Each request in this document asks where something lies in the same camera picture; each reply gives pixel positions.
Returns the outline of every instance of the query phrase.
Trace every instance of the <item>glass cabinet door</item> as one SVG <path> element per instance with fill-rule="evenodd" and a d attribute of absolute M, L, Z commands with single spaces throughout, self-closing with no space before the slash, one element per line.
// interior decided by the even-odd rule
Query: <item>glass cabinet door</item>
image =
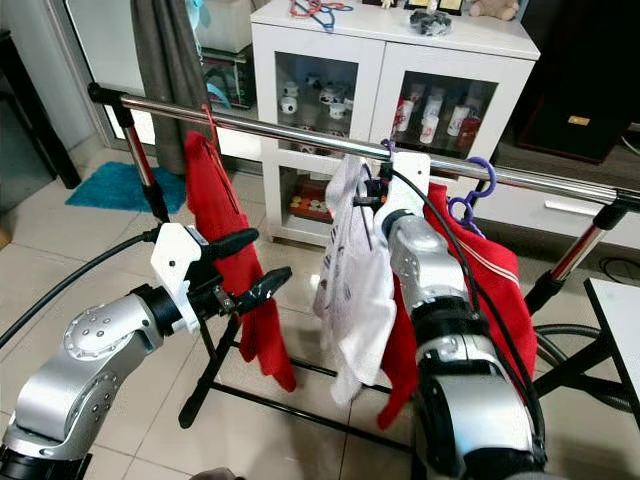
<path fill-rule="evenodd" d="M 368 140 L 384 42 L 253 24 L 260 120 Z M 341 155 L 263 139 L 280 165 L 332 173 Z"/>
<path fill-rule="evenodd" d="M 389 43 L 372 142 L 456 159 L 490 158 L 534 62 Z"/>

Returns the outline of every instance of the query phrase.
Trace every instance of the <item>clothes rack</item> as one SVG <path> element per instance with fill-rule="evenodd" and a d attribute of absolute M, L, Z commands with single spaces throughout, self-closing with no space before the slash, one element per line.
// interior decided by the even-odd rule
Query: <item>clothes rack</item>
<path fill-rule="evenodd" d="M 102 88 L 97 83 L 90 84 L 88 90 L 94 102 L 109 105 L 113 108 L 116 119 L 120 127 L 124 130 L 131 156 L 140 174 L 142 188 L 151 205 L 152 212 L 160 222 L 169 221 L 167 209 L 162 198 L 162 191 L 155 182 L 152 170 L 149 167 L 136 131 L 131 110 L 208 124 L 206 113 L 179 105 L 129 95 L 125 92 Z M 222 128 L 302 143 L 336 152 L 351 153 L 379 161 L 389 161 L 390 159 L 390 152 L 383 145 L 334 137 L 318 132 L 300 130 L 283 125 L 274 125 L 232 115 L 217 114 L 215 120 L 217 126 Z M 489 179 L 488 173 L 484 168 L 463 160 L 433 157 L 431 159 L 431 171 L 435 175 L 464 176 L 481 181 Z M 640 212 L 640 192 L 509 168 L 496 168 L 495 171 L 498 183 L 586 200 L 602 205 L 602 208 L 594 217 L 587 230 L 574 242 L 556 265 L 536 281 L 534 287 L 526 296 L 525 300 L 531 314 L 542 308 L 551 297 L 560 291 L 571 272 L 578 267 L 589 252 L 604 238 L 606 233 L 612 230 L 628 212 Z M 410 447 L 393 440 L 216 382 L 215 377 L 225 356 L 232 347 L 238 346 L 234 341 L 238 330 L 238 322 L 231 318 L 227 329 L 216 347 L 216 355 L 210 357 L 209 364 L 198 380 L 193 394 L 186 401 L 180 412 L 179 421 L 183 428 L 191 426 L 207 393 L 210 389 L 215 389 L 400 451 L 413 453 Z M 206 328 L 203 329 L 202 334 L 205 340 L 207 337 L 210 338 Z M 332 370 L 311 365 L 300 360 L 294 359 L 292 363 L 298 368 L 305 368 L 325 375 L 336 375 L 336 372 Z M 385 393 L 389 392 L 388 389 L 380 386 L 369 388 L 374 388 Z M 419 466 L 419 462 L 416 462 L 415 455 L 413 456 L 413 460 L 413 475 L 419 478 L 419 475 L 416 473 L 416 467 Z"/>

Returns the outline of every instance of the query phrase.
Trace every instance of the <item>black speaker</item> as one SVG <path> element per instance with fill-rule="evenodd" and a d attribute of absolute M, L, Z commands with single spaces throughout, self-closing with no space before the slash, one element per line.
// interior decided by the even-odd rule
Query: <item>black speaker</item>
<path fill-rule="evenodd" d="M 512 117 L 518 145 L 604 161 L 639 112 L 639 5 L 531 0 L 522 23 L 541 57 Z"/>

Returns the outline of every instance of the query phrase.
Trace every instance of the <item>red clothing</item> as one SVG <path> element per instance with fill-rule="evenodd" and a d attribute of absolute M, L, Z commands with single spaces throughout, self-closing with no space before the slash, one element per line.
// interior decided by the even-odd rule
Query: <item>red clothing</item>
<path fill-rule="evenodd" d="M 185 143 L 187 159 L 187 205 L 196 217 L 196 228 L 212 242 L 249 227 L 231 182 L 220 163 L 217 149 L 196 132 L 189 132 Z M 223 288 L 235 295 L 244 293 L 262 277 L 253 245 L 231 257 L 214 262 L 224 277 Z M 240 353 L 250 362 L 256 355 L 262 373 L 273 375 L 285 390 L 296 387 L 282 334 L 278 308 L 273 299 L 243 315 Z"/>
<path fill-rule="evenodd" d="M 447 211 L 446 187 L 433 183 L 429 185 L 429 199 L 460 242 L 478 285 L 491 296 L 513 337 L 513 341 L 529 374 L 533 374 L 537 340 L 529 310 L 524 302 L 518 283 L 518 258 L 502 245 L 486 240 L 458 225 Z M 438 220 L 426 207 L 424 208 L 424 214 L 436 231 L 447 238 Z M 451 242 L 448 243 L 450 252 L 455 255 Z M 416 341 L 413 336 L 411 320 L 404 309 L 404 302 L 397 282 L 395 300 L 398 313 L 382 359 L 382 369 L 389 377 L 393 390 L 389 397 L 389 403 L 378 416 L 380 428 L 387 428 L 391 424 L 400 409 L 409 400 L 411 392 L 417 385 Z M 518 371 L 498 324 L 482 297 L 480 297 L 480 308 L 489 319 L 491 338 L 509 360 L 514 370 Z"/>

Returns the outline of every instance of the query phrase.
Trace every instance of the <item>gray curtain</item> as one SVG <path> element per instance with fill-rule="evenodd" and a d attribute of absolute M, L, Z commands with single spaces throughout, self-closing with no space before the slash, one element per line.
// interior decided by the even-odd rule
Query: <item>gray curtain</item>
<path fill-rule="evenodd" d="M 131 17 L 145 95 L 196 109 L 208 103 L 185 1 L 131 0 Z M 157 115 L 153 128 L 158 163 L 175 174 L 185 173 L 187 131 L 209 133 L 206 126 Z"/>

